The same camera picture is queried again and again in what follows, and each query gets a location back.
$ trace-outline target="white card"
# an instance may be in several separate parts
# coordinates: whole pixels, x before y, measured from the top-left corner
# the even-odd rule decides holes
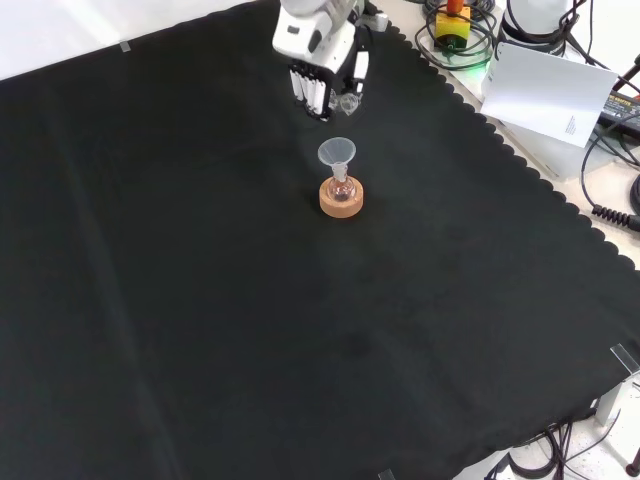
[[[616,79],[609,70],[499,43],[481,113],[584,147]]]

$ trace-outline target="robotic hand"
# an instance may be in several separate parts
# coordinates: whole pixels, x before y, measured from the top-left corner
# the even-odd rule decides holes
[[[293,94],[313,118],[327,121],[338,105],[351,114],[360,104],[369,67],[361,27],[384,31],[388,23],[365,10],[365,0],[281,0],[273,48],[292,59]]]

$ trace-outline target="table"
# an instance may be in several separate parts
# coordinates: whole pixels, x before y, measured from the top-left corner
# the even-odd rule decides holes
[[[619,381],[628,262],[397,36],[369,115],[304,116],[276,7],[2,84],[3,478],[449,480]]]
[[[407,40],[414,44],[414,36],[417,30],[424,25],[424,17],[422,15],[421,5],[413,4],[406,1],[398,0],[377,0],[374,2],[381,10],[389,15],[391,22],[400,29],[400,32],[406,35]],[[504,0],[497,2],[499,6],[504,7]],[[640,6],[637,2],[618,0],[616,6],[628,10],[638,11]],[[632,27],[633,18],[621,18],[615,16],[610,10],[610,4],[596,2],[594,8],[594,19],[598,22],[594,25],[594,46],[592,54],[595,58],[602,61],[610,68],[622,74],[627,71],[633,64],[633,60],[638,52],[635,50],[638,45],[638,36],[634,27]],[[621,48],[610,48],[607,30],[615,29],[621,37]],[[576,38],[581,43],[586,44],[585,38],[588,35],[588,11],[581,12],[581,19],[576,25]],[[480,102],[460,81],[452,74],[440,69],[440,72],[447,78],[447,81],[453,85],[456,93],[463,96],[465,101],[480,110]],[[621,92],[628,95],[629,90],[623,89]],[[567,201],[576,205],[580,212],[588,216],[593,222],[593,226],[601,230],[607,241],[612,242],[619,250],[621,255],[629,257],[636,265],[636,269],[640,268],[640,235],[628,230],[617,228],[608,222],[604,222],[593,217],[591,206],[584,198],[582,189],[578,180],[568,182],[555,181],[547,171],[537,163],[535,157],[529,153],[510,133],[506,127],[499,121],[489,119],[489,122],[496,126],[500,134],[504,137],[505,143],[516,150],[517,154],[527,159],[527,164],[531,168],[540,172],[540,176],[553,184],[553,188],[567,197]],[[609,165],[601,167],[586,176],[589,192],[592,197],[601,205],[608,208],[616,209],[622,212],[632,213],[629,203],[629,189],[636,179],[638,172],[628,167],[623,162],[617,161]]]

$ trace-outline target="yellow device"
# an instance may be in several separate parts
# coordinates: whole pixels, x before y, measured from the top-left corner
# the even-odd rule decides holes
[[[438,12],[436,15],[435,37],[440,44],[451,48],[467,46],[471,31],[471,8],[462,7],[458,15],[465,18],[452,17],[446,12]]]

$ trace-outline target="wire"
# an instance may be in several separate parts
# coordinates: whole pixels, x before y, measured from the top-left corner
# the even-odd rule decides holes
[[[607,429],[605,434],[600,438],[600,440],[598,440],[596,443],[594,443],[590,447],[587,447],[584,450],[580,450],[578,453],[576,453],[574,455],[571,455],[569,458],[567,458],[566,461],[569,462],[569,461],[573,460],[574,458],[578,458],[580,455],[584,455],[585,453],[587,453],[592,448],[595,448],[598,445],[600,445],[604,441],[604,439],[609,436],[609,434],[611,433],[611,430],[613,430],[613,427],[616,426],[616,423],[618,423],[618,419],[620,418],[620,413],[621,412],[622,412],[622,410],[618,410],[618,414],[616,415],[616,418],[613,420],[613,423],[611,423],[611,425],[609,426],[609,428]]]
[[[627,146],[627,144],[624,141],[624,135],[621,133],[620,134],[620,138],[618,138],[618,143],[620,144],[620,146],[622,147],[622,149],[627,153],[627,155],[629,155],[629,158],[631,158],[631,160],[633,160],[633,163],[640,167],[640,162],[638,161],[638,159],[636,158],[636,156],[631,152],[631,150],[629,149],[629,147]]]
[[[576,49],[576,51],[582,55],[584,57],[584,59],[587,61],[588,64],[590,65],[597,65],[601,68],[604,68],[605,70],[611,70],[609,67],[607,67],[604,63],[599,62],[598,60],[596,60],[595,58],[593,58],[591,55],[589,55],[588,52],[584,51],[584,48],[582,48],[582,46],[578,43],[578,41],[575,39],[575,37],[572,34],[569,34],[567,36],[567,42],[569,42],[569,45],[571,45],[573,48]],[[631,83],[629,80],[627,80],[626,78],[618,75],[618,80],[621,81],[622,83],[624,83],[625,85],[633,88],[636,92],[640,93],[640,88],[636,87],[633,83]]]
[[[589,48],[587,49],[587,55],[591,56],[591,47],[593,46],[593,2],[591,0],[591,5],[589,5]]]
[[[591,152],[593,151],[595,146],[598,144],[598,142],[600,142],[602,140],[602,137],[604,135],[607,135],[612,130],[614,130],[616,127],[622,125],[625,122],[628,122],[631,119],[637,118],[637,117],[640,117],[640,113],[634,113],[633,115],[627,115],[626,117],[623,117],[620,120],[617,120],[617,121],[613,122],[611,125],[609,125],[607,128],[605,128],[601,132],[595,132],[596,139],[591,144],[591,146],[587,149],[587,153],[585,154],[584,160],[582,161],[582,167],[580,168],[580,184],[582,186],[582,193],[584,194],[584,196],[587,199],[587,201],[594,208],[597,205],[593,202],[593,200],[591,200],[591,197],[589,196],[589,193],[587,192],[587,187],[586,187],[585,182],[584,182],[584,169],[587,166],[587,161],[589,160],[589,155],[591,155]]]
[[[513,9],[511,8],[511,0],[507,0],[507,12],[509,13],[509,20],[513,22],[513,27],[527,42],[538,45],[545,43],[554,43],[560,39],[567,39],[568,35],[571,32],[571,29],[578,21],[577,9],[579,6],[584,5],[586,1],[587,0],[573,0],[572,7],[558,20],[558,29],[555,32],[547,35],[533,35],[522,28],[522,26],[520,26],[520,24],[516,20],[515,15],[513,14]]]
[[[477,0],[476,3],[467,5],[471,9],[471,18],[467,18],[457,13],[447,12],[446,6],[440,5],[438,0],[423,0],[423,2],[426,20],[425,25],[416,32],[415,43],[418,50],[420,50],[420,53],[422,53],[427,60],[437,67],[449,71],[468,70],[470,68],[486,65],[489,60],[491,60],[492,51],[498,42],[493,34],[493,29],[498,24],[498,19],[491,13],[491,10],[495,6],[495,0]],[[454,48],[451,45],[442,43],[436,38],[435,33],[431,28],[439,13],[445,13],[450,17],[459,18],[470,23],[472,31],[480,32],[482,34],[480,35],[480,39],[473,45],[464,48]],[[420,34],[425,30],[433,40],[434,47],[443,50],[445,56],[482,56],[483,58],[479,61],[469,62],[464,65],[444,64],[420,43]],[[480,50],[477,50],[476,47],[482,44],[484,44],[484,46]]]
[[[552,426],[547,427],[543,433],[536,435],[533,439],[521,445],[518,445],[514,448],[518,448],[524,445],[530,445],[531,443],[534,443],[536,441],[542,440],[543,438],[546,438],[551,446],[551,458],[549,458],[549,462],[540,468],[528,469],[518,465],[513,460],[513,457],[511,456],[511,454],[508,454],[509,465],[511,466],[513,473],[515,473],[519,477],[535,480],[535,479],[544,478],[555,470],[555,473],[553,474],[553,480],[564,480],[564,469],[566,468],[567,470],[571,471],[572,473],[582,478],[583,480],[591,480],[589,477],[586,477],[583,474],[576,472],[573,468],[571,468],[568,465],[568,463],[571,460],[581,455],[584,455],[586,452],[588,452],[589,450],[595,448],[600,443],[602,443],[609,436],[609,434],[611,433],[611,430],[613,430],[613,427],[616,426],[616,423],[620,418],[620,413],[621,413],[621,410],[618,410],[618,414],[616,415],[616,418],[613,420],[613,422],[611,423],[611,425],[609,426],[605,434],[597,442],[593,443],[589,447],[579,451],[578,453],[570,457],[568,456],[569,445],[571,444],[571,436],[573,434],[574,422],[569,421],[565,425],[554,424]],[[487,478],[491,478],[492,472],[490,472]]]

